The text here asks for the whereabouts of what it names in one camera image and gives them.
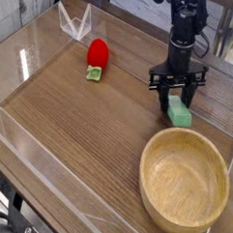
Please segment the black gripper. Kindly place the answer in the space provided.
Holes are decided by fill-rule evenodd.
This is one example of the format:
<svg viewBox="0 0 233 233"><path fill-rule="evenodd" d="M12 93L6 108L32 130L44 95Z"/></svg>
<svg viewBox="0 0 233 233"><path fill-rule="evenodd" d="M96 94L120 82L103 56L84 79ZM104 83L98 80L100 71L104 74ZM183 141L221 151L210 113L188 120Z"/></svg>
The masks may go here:
<svg viewBox="0 0 233 233"><path fill-rule="evenodd" d="M160 109L163 112L168 109L169 88L183 88L181 101L189 107L195 95L196 86L205 85L208 70L207 66L191 61L187 72L174 73L165 61L149 70L149 89L159 90Z"/></svg>

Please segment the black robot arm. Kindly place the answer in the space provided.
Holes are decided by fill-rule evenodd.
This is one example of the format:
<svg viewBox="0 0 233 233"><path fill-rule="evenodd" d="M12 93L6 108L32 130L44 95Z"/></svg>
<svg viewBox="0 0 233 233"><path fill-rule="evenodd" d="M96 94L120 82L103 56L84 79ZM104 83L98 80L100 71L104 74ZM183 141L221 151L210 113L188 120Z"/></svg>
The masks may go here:
<svg viewBox="0 0 233 233"><path fill-rule="evenodd" d="M195 91L206 82L208 67L191 61L196 37L207 26L207 0L154 0L156 4L170 3L171 28L167 59L149 70L149 89L159 93L160 109L168 111L169 91L182 89L182 103L189 107Z"/></svg>

